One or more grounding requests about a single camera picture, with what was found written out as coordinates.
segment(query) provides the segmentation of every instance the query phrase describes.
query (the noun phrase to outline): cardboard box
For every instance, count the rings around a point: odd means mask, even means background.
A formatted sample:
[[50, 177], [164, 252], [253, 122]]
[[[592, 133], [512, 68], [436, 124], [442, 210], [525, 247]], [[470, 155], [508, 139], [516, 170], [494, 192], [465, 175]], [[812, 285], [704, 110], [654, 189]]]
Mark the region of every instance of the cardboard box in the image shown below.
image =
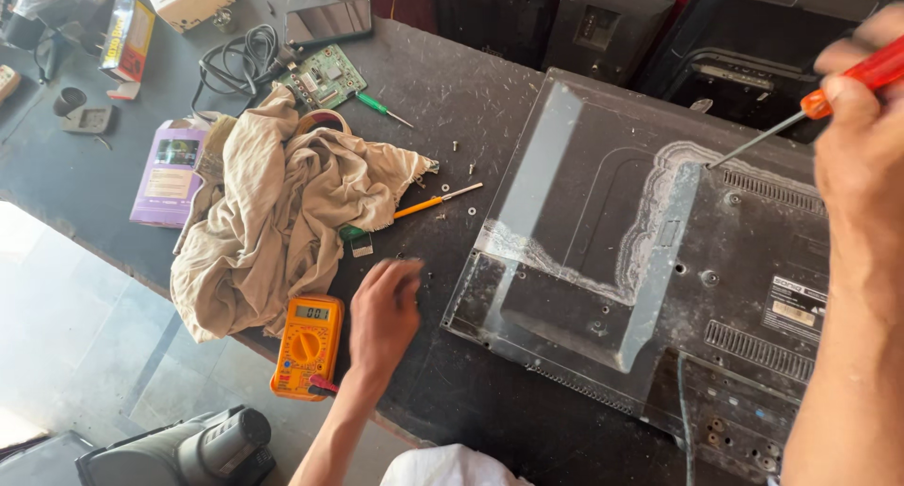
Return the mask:
[[138, 95], [154, 18], [138, 0], [116, 0], [113, 4], [100, 70], [119, 83], [119, 88], [108, 90], [107, 96], [135, 99]]
[[185, 123], [164, 122], [153, 135], [151, 153], [129, 217], [133, 223], [167, 228], [182, 228], [186, 224], [192, 198], [201, 186], [194, 165], [201, 156], [207, 131], [178, 127]]

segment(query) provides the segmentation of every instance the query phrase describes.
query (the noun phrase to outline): yellow multimeter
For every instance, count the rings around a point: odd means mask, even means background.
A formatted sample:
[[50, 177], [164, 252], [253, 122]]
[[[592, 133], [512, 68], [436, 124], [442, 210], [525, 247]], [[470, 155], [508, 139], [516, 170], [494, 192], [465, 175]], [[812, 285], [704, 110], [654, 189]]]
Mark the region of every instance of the yellow multimeter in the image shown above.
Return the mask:
[[288, 301], [286, 329], [279, 346], [277, 370], [270, 390], [279, 397], [320, 401], [307, 391], [310, 377], [333, 381], [345, 304], [328, 295], [304, 295]]

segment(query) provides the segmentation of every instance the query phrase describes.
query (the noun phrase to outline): red screwdriver handle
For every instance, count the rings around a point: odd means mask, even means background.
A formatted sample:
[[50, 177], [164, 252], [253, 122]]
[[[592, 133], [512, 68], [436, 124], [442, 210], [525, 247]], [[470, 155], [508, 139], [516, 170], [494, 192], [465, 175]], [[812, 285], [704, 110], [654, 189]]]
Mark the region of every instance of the red screwdriver handle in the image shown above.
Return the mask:
[[[842, 73], [865, 84], [870, 90], [884, 87], [904, 76], [904, 35], [885, 45], [863, 62]], [[829, 101], [822, 89], [810, 92], [800, 100], [800, 108], [810, 119], [831, 114]]]

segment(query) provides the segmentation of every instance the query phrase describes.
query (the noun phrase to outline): black phone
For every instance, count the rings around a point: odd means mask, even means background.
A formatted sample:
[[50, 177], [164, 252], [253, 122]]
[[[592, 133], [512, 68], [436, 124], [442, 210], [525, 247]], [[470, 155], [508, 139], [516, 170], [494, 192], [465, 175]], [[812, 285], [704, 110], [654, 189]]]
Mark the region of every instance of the black phone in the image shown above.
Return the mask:
[[371, 1], [353, 0], [286, 13], [286, 37], [298, 48], [371, 31]]

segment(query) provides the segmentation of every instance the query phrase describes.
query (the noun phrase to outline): gray floor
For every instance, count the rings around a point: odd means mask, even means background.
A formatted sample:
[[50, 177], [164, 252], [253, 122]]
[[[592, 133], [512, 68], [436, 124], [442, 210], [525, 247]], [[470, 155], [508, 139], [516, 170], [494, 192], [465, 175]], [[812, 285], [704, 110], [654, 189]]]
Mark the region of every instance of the gray floor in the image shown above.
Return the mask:
[[[0, 326], [0, 406], [97, 446], [245, 404], [273, 428], [266, 484], [285, 484], [331, 406], [273, 396], [269, 361], [230, 338], [196, 344], [168, 300], [3, 202]], [[409, 448], [368, 423], [345, 484], [379, 484]]]

